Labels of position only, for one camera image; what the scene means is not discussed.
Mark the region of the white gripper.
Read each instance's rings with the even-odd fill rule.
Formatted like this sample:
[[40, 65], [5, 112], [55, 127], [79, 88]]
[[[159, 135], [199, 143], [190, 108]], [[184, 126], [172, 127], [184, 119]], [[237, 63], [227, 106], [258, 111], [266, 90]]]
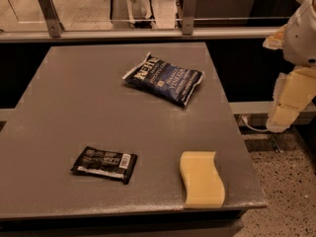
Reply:
[[295, 66], [288, 74], [280, 73], [276, 79], [266, 122], [270, 132], [284, 132], [290, 128], [300, 112], [316, 97], [315, 2], [304, 0], [287, 24], [263, 42], [264, 48], [283, 49], [285, 60], [301, 65]]

